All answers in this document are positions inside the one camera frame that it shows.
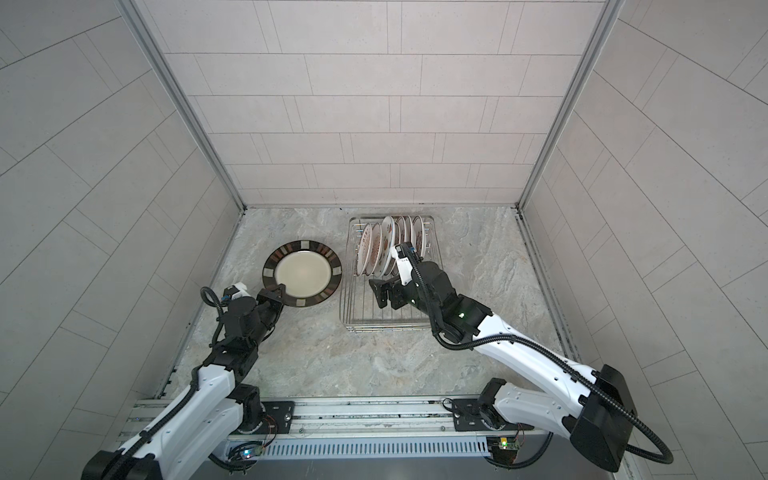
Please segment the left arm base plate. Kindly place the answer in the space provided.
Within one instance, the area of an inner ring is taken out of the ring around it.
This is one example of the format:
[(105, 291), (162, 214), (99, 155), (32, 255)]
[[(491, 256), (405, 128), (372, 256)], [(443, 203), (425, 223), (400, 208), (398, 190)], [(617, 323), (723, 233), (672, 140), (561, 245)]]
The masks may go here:
[(236, 431), (244, 435), (281, 435), (290, 432), (296, 403), (262, 401), (259, 407), (245, 406)]

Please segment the dark rimmed cream plate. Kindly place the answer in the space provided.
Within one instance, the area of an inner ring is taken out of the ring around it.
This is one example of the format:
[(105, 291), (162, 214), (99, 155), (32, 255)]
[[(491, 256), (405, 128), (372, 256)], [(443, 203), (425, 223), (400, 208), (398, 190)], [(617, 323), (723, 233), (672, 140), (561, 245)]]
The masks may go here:
[(339, 256), (327, 245), (313, 240), (295, 240), (274, 250), (262, 268), (262, 281), (269, 290), (285, 286), (286, 306), (306, 308), (328, 300), (342, 280)]

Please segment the watermelon pattern plate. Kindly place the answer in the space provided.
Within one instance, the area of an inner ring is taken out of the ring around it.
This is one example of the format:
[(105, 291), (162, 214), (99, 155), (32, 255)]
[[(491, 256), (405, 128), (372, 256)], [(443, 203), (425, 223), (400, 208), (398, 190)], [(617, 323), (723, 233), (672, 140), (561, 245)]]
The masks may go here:
[(426, 253), (426, 228), (421, 216), (415, 216), (411, 221), (411, 243), (416, 254), (423, 258)]

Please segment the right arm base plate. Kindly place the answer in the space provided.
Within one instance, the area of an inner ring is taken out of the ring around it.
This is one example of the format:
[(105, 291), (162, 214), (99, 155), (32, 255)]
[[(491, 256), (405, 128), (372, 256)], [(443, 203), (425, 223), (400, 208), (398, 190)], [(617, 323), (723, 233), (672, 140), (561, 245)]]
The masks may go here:
[(516, 433), (532, 431), (534, 427), (525, 423), (509, 423), (503, 419), (493, 423), (484, 419), (475, 398), (445, 398), (441, 401), (444, 409), (452, 416), (454, 430), (457, 432), (492, 432), (503, 431)]

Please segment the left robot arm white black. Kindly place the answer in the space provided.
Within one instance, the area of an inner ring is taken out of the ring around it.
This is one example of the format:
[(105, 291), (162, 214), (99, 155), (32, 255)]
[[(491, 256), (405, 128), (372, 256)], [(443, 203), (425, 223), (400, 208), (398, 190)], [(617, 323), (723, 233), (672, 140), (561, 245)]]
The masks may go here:
[(229, 434), (261, 426), (259, 388), (244, 378), (274, 331), (288, 299), (286, 287), (267, 287), (251, 296), (237, 283), (218, 296), (204, 286), (200, 296), (217, 312), (210, 354), (147, 427), (117, 450), (97, 452), (83, 479), (189, 479)]

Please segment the red characters white plate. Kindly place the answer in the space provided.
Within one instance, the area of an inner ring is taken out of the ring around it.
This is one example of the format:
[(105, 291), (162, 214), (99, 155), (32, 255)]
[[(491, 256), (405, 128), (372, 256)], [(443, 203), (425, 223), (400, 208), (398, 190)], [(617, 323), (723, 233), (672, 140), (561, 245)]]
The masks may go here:
[(401, 217), (401, 233), (402, 233), (402, 242), (413, 242), (413, 223), (412, 223), (412, 217), (405, 215)]

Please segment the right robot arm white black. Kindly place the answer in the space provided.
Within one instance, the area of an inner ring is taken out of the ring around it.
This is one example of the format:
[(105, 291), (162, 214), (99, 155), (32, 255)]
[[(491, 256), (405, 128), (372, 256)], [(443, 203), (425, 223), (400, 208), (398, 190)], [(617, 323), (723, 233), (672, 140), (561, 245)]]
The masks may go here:
[(621, 372), (595, 370), (567, 359), (506, 323), (482, 303), (461, 295), (436, 263), (401, 258), (400, 275), (372, 279), (379, 307), (410, 305), (425, 313), (438, 343), (452, 351), (473, 350), (521, 374), (535, 391), (491, 380), (479, 415), (494, 430), (522, 423), (558, 435), (599, 468), (617, 472), (625, 454), (669, 465), (674, 455), (637, 416)]

